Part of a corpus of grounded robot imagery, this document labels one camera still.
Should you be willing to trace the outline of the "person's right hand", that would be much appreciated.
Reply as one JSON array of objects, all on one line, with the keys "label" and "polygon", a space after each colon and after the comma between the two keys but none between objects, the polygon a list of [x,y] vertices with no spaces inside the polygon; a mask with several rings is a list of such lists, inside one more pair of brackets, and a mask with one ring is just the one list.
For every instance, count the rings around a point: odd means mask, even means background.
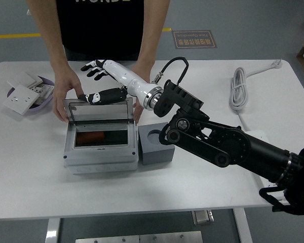
[{"label": "person's right hand", "polygon": [[68,116],[63,103],[63,100],[66,99],[67,92],[75,90],[76,95],[79,96],[83,95],[84,91],[79,77],[68,63],[54,68],[54,73],[53,112],[59,120],[68,122]]}]

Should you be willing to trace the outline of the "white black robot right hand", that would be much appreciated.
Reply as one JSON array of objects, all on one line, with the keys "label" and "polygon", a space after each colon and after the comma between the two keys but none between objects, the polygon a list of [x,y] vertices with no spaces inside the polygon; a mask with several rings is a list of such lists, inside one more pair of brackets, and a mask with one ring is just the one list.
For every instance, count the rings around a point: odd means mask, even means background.
[{"label": "white black robot right hand", "polygon": [[81,68],[81,71],[91,70],[87,76],[96,75],[95,80],[103,76],[111,76],[121,83],[121,88],[112,88],[93,94],[82,94],[78,99],[92,105],[106,105],[124,101],[127,95],[137,97],[139,103],[147,110],[153,110],[158,98],[163,93],[163,89],[156,85],[144,81],[133,71],[112,60],[94,60]]}]

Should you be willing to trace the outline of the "person's left hand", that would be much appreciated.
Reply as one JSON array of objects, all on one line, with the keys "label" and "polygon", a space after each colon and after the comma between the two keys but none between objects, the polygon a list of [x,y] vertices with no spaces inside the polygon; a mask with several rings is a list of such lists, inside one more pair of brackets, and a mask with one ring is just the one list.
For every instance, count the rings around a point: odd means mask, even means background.
[{"label": "person's left hand", "polygon": [[[154,65],[153,62],[150,63],[150,62],[137,61],[132,67],[132,71],[136,73],[138,76],[140,76],[144,81],[149,83],[150,72],[153,65]],[[134,108],[133,119],[135,120],[136,123],[139,123],[140,117],[143,112],[143,107],[140,104],[138,98],[136,98],[136,102],[133,104],[133,108]]]}]

